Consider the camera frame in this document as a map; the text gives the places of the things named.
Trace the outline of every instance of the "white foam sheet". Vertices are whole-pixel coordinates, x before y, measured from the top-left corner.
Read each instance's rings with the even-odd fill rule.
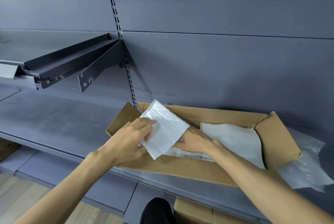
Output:
[[[219,140],[229,150],[259,168],[265,168],[262,160],[261,140],[254,129],[231,124],[201,123],[201,131]]]
[[[186,122],[157,100],[154,100],[140,117],[147,117],[157,121],[153,125],[153,133],[150,140],[147,142],[142,141],[142,145],[154,160],[166,153],[189,127]]]

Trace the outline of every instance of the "cardboard box on floor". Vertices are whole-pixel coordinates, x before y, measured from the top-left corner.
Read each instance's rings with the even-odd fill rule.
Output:
[[[138,103],[142,112],[149,105],[149,103]],[[274,173],[276,167],[297,159],[301,154],[299,147],[275,112],[267,115],[241,111],[165,106],[178,117],[197,128],[200,127],[201,122],[209,124],[228,123],[245,128],[254,128],[261,139],[265,167]],[[106,133],[109,136],[114,135],[123,125],[134,121],[140,115],[141,112],[130,103],[125,104],[107,128]],[[169,155],[161,155],[156,160],[153,160],[146,153],[142,158],[131,163],[119,165],[119,167],[237,186],[217,163],[210,161]]]
[[[193,201],[176,197],[174,217],[184,224],[250,224],[251,222],[200,205]]]
[[[20,148],[20,144],[0,138],[0,162]]]

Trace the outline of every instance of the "metal shelf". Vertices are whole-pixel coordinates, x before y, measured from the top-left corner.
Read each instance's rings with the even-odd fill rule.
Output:
[[[125,65],[123,41],[111,40],[107,33],[1,31],[0,34],[5,39],[1,44],[0,82],[5,84],[47,88],[88,67],[79,77],[84,91],[104,69]]]

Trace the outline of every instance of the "person's leg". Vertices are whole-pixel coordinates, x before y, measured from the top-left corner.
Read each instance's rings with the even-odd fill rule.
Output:
[[[162,198],[154,198],[146,205],[140,224],[175,224],[169,203]]]

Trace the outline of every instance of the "open cardboard box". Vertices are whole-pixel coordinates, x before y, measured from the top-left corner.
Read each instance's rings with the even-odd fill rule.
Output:
[[[149,105],[149,103],[138,103],[141,112],[144,112]],[[228,123],[245,128],[254,128],[261,139],[265,167],[275,174],[278,174],[276,173],[277,167],[297,159],[301,154],[299,147],[275,112],[267,115],[241,111],[165,106],[178,117],[197,128],[200,127],[201,122],[209,124]],[[109,136],[114,135],[127,122],[132,122],[140,117],[141,112],[130,103],[125,104],[107,128],[106,133]],[[153,160],[146,153],[142,158],[118,167],[237,186],[217,163],[185,157],[161,155]]]

